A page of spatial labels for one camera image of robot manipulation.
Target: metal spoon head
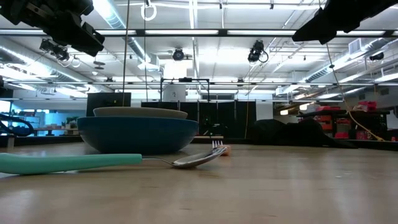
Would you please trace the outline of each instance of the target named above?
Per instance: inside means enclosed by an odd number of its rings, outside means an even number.
[[[212,149],[210,152],[204,152],[181,158],[179,160],[174,161],[172,165],[176,168],[181,168],[181,169],[196,167],[206,162],[212,161],[213,159],[216,159],[217,157],[222,155],[225,152],[225,150],[226,147],[218,147],[216,149]]]

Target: ceiling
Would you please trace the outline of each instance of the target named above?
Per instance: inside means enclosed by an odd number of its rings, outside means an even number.
[[[131,1],[134,4],[143,1]],[[174,4],[187,7],[189,0],[174,1],[155,1],[152,3],[164,2],[165,4]],[[275,4],[295,4],[299,5],[301,0],[275,0]],[[123,6],[127,1],[113,0],[121,19],[126,22],[127,6]],[[198,6],[217,6],[219,0],[198,0]],[[223,0],[223,4],[235,3],[263,3],[269,4],[270,1],[235,1]],[[317,5],[318,0],[304,0],[304,5]],[[298,29],[311,19],[316,10],[288,10],[288,9],[240,9],[224,8],[199,9],[197,12],[197,22],[195,29]],[[397,9],[388,9],[381,14],[365,20],[359,29],[397,29],[396,20],[398,19]],[[130,6],[129,13],[130,29],[191,29],[190,10],[174,7],[157,6],[157,15],[151,21],[145,21],[141,17],[141,6]],[[97,11],[93,11],[89,16],[83,17],[83,20],[91,24],[95,29],[110,29],[107,22]],[[14,26],[5,18],[0,17],[0,29],[31,29],[25,24]],[[32,52],[42,54],[39,45],[41,37],[7,37],[8,39],[26,47]],[[198,77],[210,78],[214,81],[230,82],[238,78],[245,78],[252,82],[294,82],[297,80],[297,74],[306,74],[323,65],[328,60],[328,51],[325,45],[318,42],[293,43],[290,38],[262,38],[267,46],[272,41],[271,47],[267,49],[269,61],[262,66],[256,65],[254,68],[249,64],[247,57],[249,49],[253,43],[260,38],[257,37],[197,37],[198,45]],[[138,37],[137,42],[144,48],[148,54],[156,54],[160,58],[160,64],[165,65],[171,62],[170,51],[175,48],[182,48],[184,53],[193,55],[193,41],[191,37]],[[331,56],[334,57],[347,51],[348,44],[354,41],[354,38],[338,38],[329,43]],[[116,81],[121,81],[123,76],[123,54],[125,41],[119,37],[108,37],[105,40],[105,49],[98,54],[96,58],[77,52],[69,48],[68,51],[75,54],[81,61],[78,68],[69,66],[68,68],[78,72],[92,80],[105,80],[107,77],[114,77]],[[137,66],[140,64],[134,52],[127,48],[126,76],[127,81],[143,80],[147,75],[148,80],[160,80],[159,72],[146,72],[140,70]],[[391,58],[395,57],[395,51],[391,51]],[[55,61],[48,54],[44,57]],[[97,60],[106,63],[104,70],[96,70],[93,62]],[[345,76],[352,75],[364,70],[362,64],[364,60],[358,60],[355,66],[342,68],[339,74]],[[193,60],[186,60],[187,76],[194,77]],[[259,86],[258,89],[275,89],[277,86]]]

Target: bowl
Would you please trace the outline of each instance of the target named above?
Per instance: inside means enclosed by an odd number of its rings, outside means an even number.
[[[95,116],[133,116],[149,118],[175,118],[186,119],[188,114],[183,111],[160,108],[131,108],[131,107],[106,107],[94,109]]]
[[[122,116],[77,119],[81,138],[102,153],[169,154],[191,143],[198,123]]]

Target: orange object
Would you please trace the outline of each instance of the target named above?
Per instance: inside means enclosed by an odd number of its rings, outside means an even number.
[[[222,156],[230,156],[232,153],[231,146],[224,146],[224,145],[221,145],[221,146],[226,147],[226,151],[222,154]]]

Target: teal spoon handle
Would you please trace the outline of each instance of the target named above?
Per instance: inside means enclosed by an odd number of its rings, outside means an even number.
[[[87,156],[34,157],[0,154],[0,172],[7,174],[48,174],[107,166],[140,164],[140,154],[103,154]]]

